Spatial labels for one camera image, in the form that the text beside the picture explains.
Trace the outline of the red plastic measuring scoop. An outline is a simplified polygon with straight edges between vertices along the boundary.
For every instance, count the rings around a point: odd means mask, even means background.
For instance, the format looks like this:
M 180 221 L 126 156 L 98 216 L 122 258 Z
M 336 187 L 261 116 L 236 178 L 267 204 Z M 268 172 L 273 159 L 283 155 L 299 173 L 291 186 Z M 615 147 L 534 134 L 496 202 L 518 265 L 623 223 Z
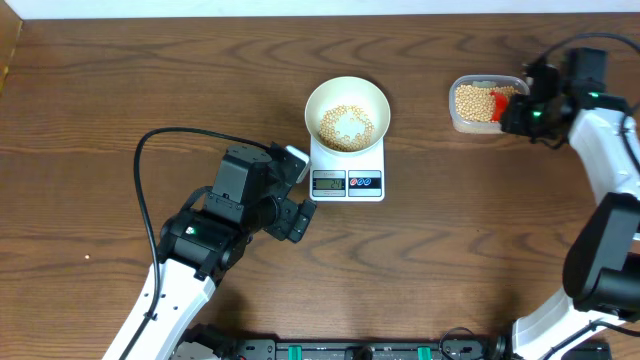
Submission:
M 491 116 L 491 121 L 499 122 L 501 120 L 503 113 L 506 111 L 509 105 L 509 98 L 506 95 L 497 91 L 491 91 L 490 95 L 493 97 L 495 102 L 494 111 Z

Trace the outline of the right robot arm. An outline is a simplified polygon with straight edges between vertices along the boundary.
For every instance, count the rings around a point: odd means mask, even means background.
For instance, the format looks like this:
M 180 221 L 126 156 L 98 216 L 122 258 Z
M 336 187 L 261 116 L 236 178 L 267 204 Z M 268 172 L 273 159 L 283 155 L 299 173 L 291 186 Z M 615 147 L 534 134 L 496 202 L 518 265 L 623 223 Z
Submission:
M 596 209 L 566 255 L 562 287 L 512 326 L 511 359 L 560 359 L 603 329 L 631 335 L 639 320 L 639 141 L 634 109 L 606 91 L 607 53 L 567 51 L 561 67 L 546 54 L 525 67 L 526 95 L 501 116 L 505 133 L 579 156 Z

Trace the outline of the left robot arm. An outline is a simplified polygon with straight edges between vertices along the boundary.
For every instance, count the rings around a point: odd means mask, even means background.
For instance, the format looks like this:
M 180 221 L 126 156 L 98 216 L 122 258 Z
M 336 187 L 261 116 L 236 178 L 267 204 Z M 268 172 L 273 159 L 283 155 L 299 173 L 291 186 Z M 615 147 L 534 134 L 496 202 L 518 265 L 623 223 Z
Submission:
M 195 315 L 259 231 L 299 242 L 316 205 L 289 199 L 309 171 L 293 146 L 227 148 L 211 186 L 195 190 L 160 232 L 134 308 L 105 353 L 108 359 L 168 359 Z

